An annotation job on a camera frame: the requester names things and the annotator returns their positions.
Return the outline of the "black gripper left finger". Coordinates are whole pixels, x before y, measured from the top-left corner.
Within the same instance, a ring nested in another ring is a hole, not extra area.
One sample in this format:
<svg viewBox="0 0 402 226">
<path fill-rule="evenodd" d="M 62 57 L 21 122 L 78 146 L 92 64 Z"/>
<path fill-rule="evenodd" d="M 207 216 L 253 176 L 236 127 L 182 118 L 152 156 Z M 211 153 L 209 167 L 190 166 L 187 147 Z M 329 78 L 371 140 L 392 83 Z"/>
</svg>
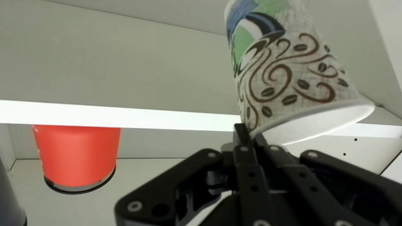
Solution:
<svg viewBox="0 0 402 226">
<path fill-rule="evenodd" d="M 256 146 L 243 124 L 229 151 L 205 148 L 122 197 L 117 226 L 273 226 L 275 217 Z"/>
</svg>

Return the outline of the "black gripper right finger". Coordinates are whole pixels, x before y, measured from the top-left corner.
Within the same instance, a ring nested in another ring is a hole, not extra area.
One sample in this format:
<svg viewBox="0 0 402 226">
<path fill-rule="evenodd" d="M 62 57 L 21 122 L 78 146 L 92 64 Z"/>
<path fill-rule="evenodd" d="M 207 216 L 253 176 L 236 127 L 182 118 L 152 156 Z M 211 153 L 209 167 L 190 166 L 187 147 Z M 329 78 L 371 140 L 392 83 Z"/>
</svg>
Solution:
<svg viewBox="0 0 402 226">
<path fill-rule="evenodd" d="M 402 226 L 402 185 L 315 150 L 299 158 L 255 138 L 305 226 Z"/>
</svg>

